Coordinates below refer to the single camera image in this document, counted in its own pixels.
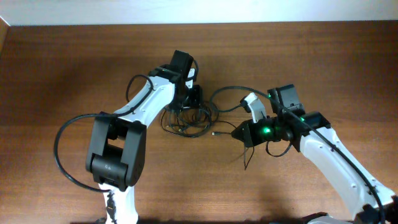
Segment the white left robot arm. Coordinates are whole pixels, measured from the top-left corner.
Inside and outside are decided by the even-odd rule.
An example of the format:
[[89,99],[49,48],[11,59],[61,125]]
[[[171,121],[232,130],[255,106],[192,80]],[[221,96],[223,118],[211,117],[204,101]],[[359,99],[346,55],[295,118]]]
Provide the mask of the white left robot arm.
[[95,119],[85,168],[103,192],[104,223],[137,223],[134,186],[145,164],[147,128],[175,99],[178,86],[193,88],[197,73],[191,68],[183,77],[157,67],[137,95],[116,110],[116,117],[101,113]]

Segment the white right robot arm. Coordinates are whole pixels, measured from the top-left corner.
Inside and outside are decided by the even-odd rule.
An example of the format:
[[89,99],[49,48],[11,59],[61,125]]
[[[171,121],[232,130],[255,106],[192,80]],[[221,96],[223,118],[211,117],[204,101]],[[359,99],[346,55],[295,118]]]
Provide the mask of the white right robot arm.
[[268,93],[273,117],[255,93],[240,105],[252,118],[231,135],[244,147],[287,141],[326,177],[350,211],[354,223],[397,223],[397,195],[378,181],[347,150],[319,112],[306,113],[295,93]]

